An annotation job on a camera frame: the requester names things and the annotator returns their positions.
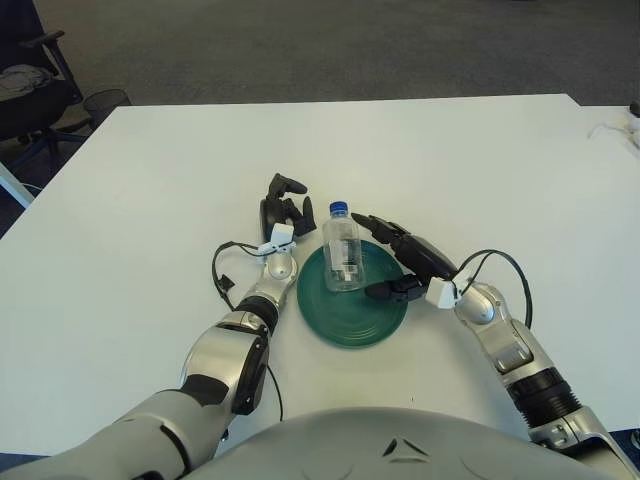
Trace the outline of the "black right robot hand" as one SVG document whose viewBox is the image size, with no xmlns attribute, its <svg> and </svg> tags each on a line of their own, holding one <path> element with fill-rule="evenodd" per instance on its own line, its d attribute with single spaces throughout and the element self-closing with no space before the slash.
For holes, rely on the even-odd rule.
<svg viewBox="0 0 640 480">
<path fill-rule="evenodd" d="M 365 295 L 376 301 L 410 302 L 424 295 L 432 278 L 450 280 L 458 268 L 439 249 L 397 223 L 374 215 L 351 214 L 372 237 L 389 245 L 396 260 L 410 273 L 368 285 Z"/>
</svg>

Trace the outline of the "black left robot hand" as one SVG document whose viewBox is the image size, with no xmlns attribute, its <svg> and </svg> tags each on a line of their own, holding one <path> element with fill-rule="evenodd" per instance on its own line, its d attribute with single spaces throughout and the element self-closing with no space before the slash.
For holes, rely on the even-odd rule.
<svg viewBox="0 0 640 480">
<path fill-rule="evenodd" d="M 302 210 L 296 207 L 291 198 L 285 197 L 288 193 L 306 195 L 302 203 Z M 285 177 L 280 173 L 274 175 L 267 194 L 259 206 L 262 236 L 265 241 L 271 238 L 273 228 L 277 223 L 290 222 L 295 237 L 305 236 L 317 229 L 311 198 L 307 193 L 307 187 L 297 180 Z"/>
</svg>

